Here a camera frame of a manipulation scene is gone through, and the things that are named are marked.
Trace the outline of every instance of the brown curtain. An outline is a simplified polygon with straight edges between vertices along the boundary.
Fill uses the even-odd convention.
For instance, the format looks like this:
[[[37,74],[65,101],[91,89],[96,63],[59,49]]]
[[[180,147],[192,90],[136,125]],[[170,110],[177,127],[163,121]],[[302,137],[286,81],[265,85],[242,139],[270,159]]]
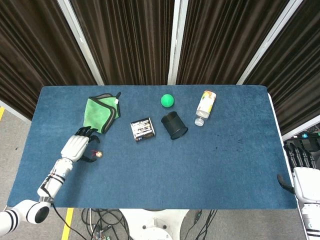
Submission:
[[[302,2],[245,84],[267,86],[282,134],[320,115],[320,1]]]
[[[43,86],[96,85],[57,1],[0,1],[0,100],[31,119]]]
[[[236,84],[288,0],[189,0],[177,84]]]
[[[164,85],[174,0],[72,0],[108,85]]]

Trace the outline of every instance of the blue felt surface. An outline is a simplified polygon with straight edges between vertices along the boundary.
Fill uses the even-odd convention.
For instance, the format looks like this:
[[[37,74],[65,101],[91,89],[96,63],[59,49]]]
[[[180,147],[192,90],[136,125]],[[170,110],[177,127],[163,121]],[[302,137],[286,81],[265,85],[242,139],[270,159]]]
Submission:
[[[208,121],[198,127],[195,112],[204,90],[217,97]],[[293,195],[277,182],[278,173],[286,181],[289,175],[267,89],[253,85],[44,87],[8,206],[39,199],[38,187],[83,125],[88,97],[118,92],[121,117],[99,134],[104,157],[73,165],[55,198],[57,207],[296,208]],[[161,106],[166,93],[175,98],[171,108]],[[189,128],[177,140],[161,123],[170,111]],[[136,143],[130,122],[145,117],[156,136]]]

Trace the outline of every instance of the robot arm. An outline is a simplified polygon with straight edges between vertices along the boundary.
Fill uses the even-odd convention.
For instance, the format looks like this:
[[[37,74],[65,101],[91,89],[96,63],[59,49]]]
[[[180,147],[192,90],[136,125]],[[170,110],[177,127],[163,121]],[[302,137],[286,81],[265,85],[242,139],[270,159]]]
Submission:
[[[21,221],[39,224],[46,219],[49,207],[72,170],[73,163],[78,160],[95,161],[95,159],[83,156],[89,142],[92,140],[99,142],[96,135],[91,135],[95,131],[97,129],[91,129],[90,126],[82,127],[69,138],[61,151],[62,158],[55,162],[52,170],[37,190],[40,196],[39,202],[23,200],[12,209],[0,212],[0,236],[14,231]]]
[[[278,175],[280,185],[295,194],[298,202],[303,204],[301,210],[303,223],[309,240],[320,239],[320,170],[316,169],[313,156],[290,144],[284,148],[288,156],[294,187],[284,183]]]

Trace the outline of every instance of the black cylinder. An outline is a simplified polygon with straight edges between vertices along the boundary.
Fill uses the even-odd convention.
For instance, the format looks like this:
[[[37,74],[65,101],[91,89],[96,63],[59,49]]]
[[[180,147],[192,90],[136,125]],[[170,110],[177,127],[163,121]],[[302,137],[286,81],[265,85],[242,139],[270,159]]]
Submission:
[[[161,122],[170,134],[172,140],[180,138],[188,131],[188,128],[181,121],[180,117],[175,111],[169,112],[167,115],[165,115],[161,119]]]

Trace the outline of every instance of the green cloth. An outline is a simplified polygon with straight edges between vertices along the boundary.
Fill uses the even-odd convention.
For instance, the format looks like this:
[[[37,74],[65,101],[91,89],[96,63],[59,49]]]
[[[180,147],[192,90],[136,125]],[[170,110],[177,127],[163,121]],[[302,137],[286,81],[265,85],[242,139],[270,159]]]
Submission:
[[[104,93],[90,96],[86,102],[83,126],[98,129],[98,133],[105,134],[113,121],[120,117],[119,92],[116,96]]]

